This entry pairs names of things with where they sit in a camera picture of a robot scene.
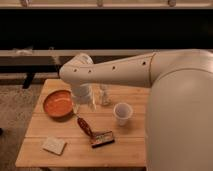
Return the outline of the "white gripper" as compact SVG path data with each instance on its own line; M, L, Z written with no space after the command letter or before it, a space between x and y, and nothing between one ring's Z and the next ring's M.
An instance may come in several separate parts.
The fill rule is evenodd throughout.
M92 64L93 60L91 59L89 55L85 53L80 53L71 60L71 63L79 66L81 64ZM72 91L72 94L71 94L72 99L75 102L73 104L74 114L79 113L80 104L88 104L88 107L92 111L96 110L95 98L92 95L92 88L89 84L72 86L71 91Z

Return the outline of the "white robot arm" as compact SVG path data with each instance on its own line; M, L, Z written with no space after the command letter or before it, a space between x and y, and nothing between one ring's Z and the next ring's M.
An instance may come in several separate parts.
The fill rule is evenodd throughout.
M148 88L147 171L213 171L212 52L165 50L98 64L79 54L59 74L78 96L90 83Z

